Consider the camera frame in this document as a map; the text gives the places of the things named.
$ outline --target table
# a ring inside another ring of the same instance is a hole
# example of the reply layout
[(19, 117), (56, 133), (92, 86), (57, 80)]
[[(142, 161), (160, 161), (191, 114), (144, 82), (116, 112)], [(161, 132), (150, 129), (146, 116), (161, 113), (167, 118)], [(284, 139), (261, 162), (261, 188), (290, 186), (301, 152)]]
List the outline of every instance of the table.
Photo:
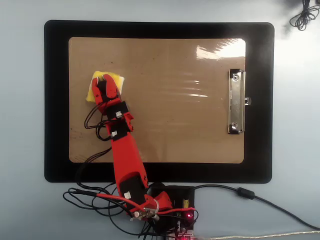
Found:
[[(320, 226), (320, 16), (300, 32), (288, 20), (301, 9), (299, 0), (2, 0), (0, 239), (136, 239), (115, 229), (107, 218), (65, 202), (62, 193), (74, 184), (48, 183), (44, 178), (44, 24), (51, 19), (272, 23), (273, 178), (264, 185), (232, 186), (251, 189)], [(195, 233), (200, 236), (309, 230), (269, 206), (223, 189), (198, 190), (195, 204), (200, 213)], [(128, 220), (121, 224), (138, 230)]]

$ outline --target black cable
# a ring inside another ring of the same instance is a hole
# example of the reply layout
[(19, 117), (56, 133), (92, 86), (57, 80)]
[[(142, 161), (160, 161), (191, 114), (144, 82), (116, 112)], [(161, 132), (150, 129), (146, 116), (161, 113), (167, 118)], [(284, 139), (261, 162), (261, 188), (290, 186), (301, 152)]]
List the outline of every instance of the black cable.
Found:
[(316, 17), (319, 15), (320, 6), (315, 5), (309, 7), (309, 4), (310, 0), (302, 0), (302, 12), (292, 17), (289, 21), (292, 27), (298, 28), (298, 30), (300, 31), (304, 31), (307, 28), (308, 22), (315, 20)]
[(204, 185), (199, 185), (199, 186), (195, 186), (193, 188), (191, 188), (190, 190), (196, 190), (196, 189), (200, 189), (200, 188), (222, 188), (222, 189), (228, 189), (228, 190), (231, 190), (231, 191), (234, 191), (236, 192), (239, 196), (241, 197), (244, 197), (244, 198), (247, 198), (247, 199), (258, 199), (262, 202), (264, 202), (265, 204), (268, 204), (278, 210), (280, 210), (281, 212), (289, 215), (290, 217), (292, 217), (293, 219), (297, 220), (299, 223), (311, 228), (311, 229), (314, 229), (314, 230), (317, 230), (317, 231), (320, 231), (320, 227), (317, 227), (317, 226), (313, 226), (305, 221), (303, 221), (301, 218), (299, 218), (298, 216), (294, 215), (293, 213), (289, 212), (288, 210), (285, 210), (284, 208), (262, 198), (262, 197), (259, 197), (259, 196), (256, 196), (255, 193), (253, 191), (250, 191), (250, 190), (247, 190), (247, 189), (244, 189), (242, 187), (239, 187), (238, 189), (236, 188), (233, 188), (233, 187), (230, 187), (230, 186), (225, 186), (225, 185), (220, 185), (220, 184), (204, 184)]
[(262, 198), (262, 197), (255, 196), (254, 198), (255, 198), (255, 199), (258, 199), (258, 200), (260, 200), (260, 201), (262, 201), (262, 202), (264, 202), (264, 203), (266, 203), (266, 204), (268, 204), (268, 205), (270, 205), (270, 206), (272, 206), (272, 207), (274, 207), (274, 208), (276, 208), (276, 209), (278, 209), (278, 210), (280, 210), (280, 211), (282, 211), (283, 213), (285, 213), (285, 214), (289, 215), (290, 217), (294, 218), (295, 220), (297, 220), (299, 223), (301, 223), (301, 224), (303, 224), (303, 225), (305, 225), (305, 226), (307, 226), (307, 227), (309, 227), (309, 228), (311, 228), (311, 229), (320, 231), (320, 227), (313, 226), (313, 225), (311, 225), (311, 224), (303, 221), (301, 218), (299, 218), (298, 216), (294, 215), (293, 213), (285, 210), (284, 208), (282, 208), (282, 207), (280, 207), (280, 206), (278, 206), (278, 205), (276, 205), (276, 204), (274, 204), (274, 203), (272, 203), (272, 202), (270, 202), (270, 201), (268, 201), (268, 200), (265, 200), (265, 199)]
[[(95, 210), (95, 211), (96, 211), (96, 210), (102, 210), (102, 209), (108, 209), (108, 210), (110, 210), (110, 209), (114, 208), (113, 206), (110, 206), (110, 203), (113, 203), (114, 205), (117, 205), (118, 207), (122, 208), (124, 211), (126, 211), (126, 212), (128, 213), (129, 216), (132, 217), (131, 212), (130, 212), (124, 205), (122, 205), (122, 204), (120, 204), (120, 203), (118, 203), (118, 202), (116, 202), (116, 201), (114, 201), (114, 200), (112, 200), (112, 199), (109, 199), (109, 198), (104, 198), (104, 197), (99, 197), (99, 196), (97, 196), (97, 198), (100, 198), (100, 199), (103, 199), (103, 200), (109, 202), (109, 205), (108, 205), (107, 207), (91, 206), (91, 205), (89, 205), (89, 204), (81, 201), (79, 198), (73, 196), (73, 195), (86, 195), (86, 194), (83, 193), (83, 192), (78, 192), (78, 190), (79, 190), (79, 189), (76, 189), (76, 188), (75, 188), (75, 191), (73, 191), (73, 192), (66, 191), (66, 192), (63, 193), (63, 195), (62, 195), (63, 199), (65, 199), (67, 202), (69, 202), (69, 203), (77, 206), (78, 208), (86, 209), (86, 210)], [(66, 194), (69, 194), (70, 196), (72, 196), (72, 197), (74, 197), (75, 199), (79, 200), (79, 202), (82, 203), (82, 204), (84, 204), (85, 206), (90, 206), (90, 207), (84, 207), (84, 206), (80, 206), (80, 205), (76, 204), (75, 202), (67, 199), (67, 198), (65, 197)]]
[(148, 228), (146, 230), (146, 233), (149, 233), (150, 229), (151, 229), (151, 225), (149, 224), (149, 226), (148, 226)]
[(221, 184), (203, 184), (203, 185), (192, 187), (190, 189), (190, 191), (194, 191), (196, 189), (202, 189), (202, 188), (220, 188), (220, 189), (232, 190), (232, 191), (235, 191), (235, 192), (237, 191), (236, 188), (233, 188), (233, 187), (230, 187), (230, 186), (221, 185)]

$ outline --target red robot arm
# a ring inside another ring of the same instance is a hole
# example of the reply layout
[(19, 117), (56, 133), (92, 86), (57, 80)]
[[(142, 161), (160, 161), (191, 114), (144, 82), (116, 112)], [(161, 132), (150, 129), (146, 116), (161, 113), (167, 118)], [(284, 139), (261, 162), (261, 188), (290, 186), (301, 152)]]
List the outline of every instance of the red robot arm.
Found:
[[(98, 77), (92, 80), (92, 91), (99, 111), (106, 115), (106, 129), (111, 136), (113, 166), (119, 195), (130, 199), (143, 208), (172, 209), (172, 203), (166, 192), (152, 198), (147, 195), (148, 178), (141, 160), (135, 139), (131, 135), (134, 130), (131, 120), (134, 119), (124, 101), (113, 78), (105, 74), (103, 80)], [(137, 209), (128, 204), (131, 212)]]

